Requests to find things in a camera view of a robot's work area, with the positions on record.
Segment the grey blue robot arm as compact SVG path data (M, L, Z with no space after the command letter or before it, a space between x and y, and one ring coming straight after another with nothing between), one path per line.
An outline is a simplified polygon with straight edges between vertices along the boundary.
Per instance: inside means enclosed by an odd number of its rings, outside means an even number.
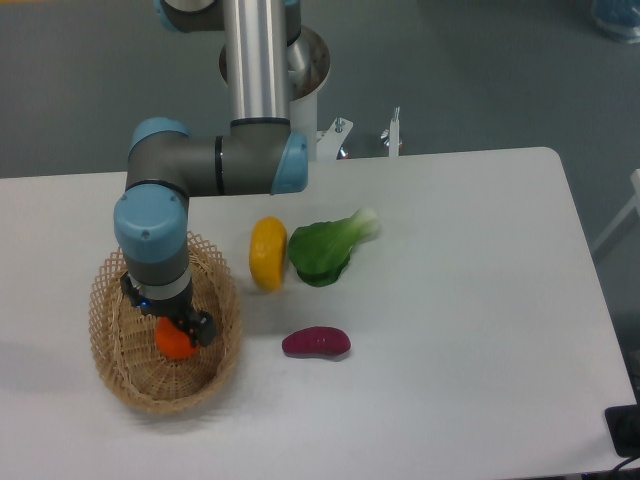
M230 132L194 139L180 122L151 118L134 131L126 188L114 207L114 234L127 271L123 293L146 315L166 317L192 346L216 335L195 309L187 225L194 197L302 191L306 138L290 124L287 50L301 35L296 1L158 1L162 23L226 38Z

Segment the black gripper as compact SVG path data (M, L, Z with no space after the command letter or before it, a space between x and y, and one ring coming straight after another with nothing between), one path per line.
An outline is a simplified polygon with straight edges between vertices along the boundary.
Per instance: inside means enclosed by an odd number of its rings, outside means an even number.
M173 325L188 337L191 347L207 347L215 339L216 323L212 315L193 309L191 284L174 297L156 300L143 296L133 285L127 272L120 277L119 283L123 296L129 300L133 308L137 308L143 315L169 318Z

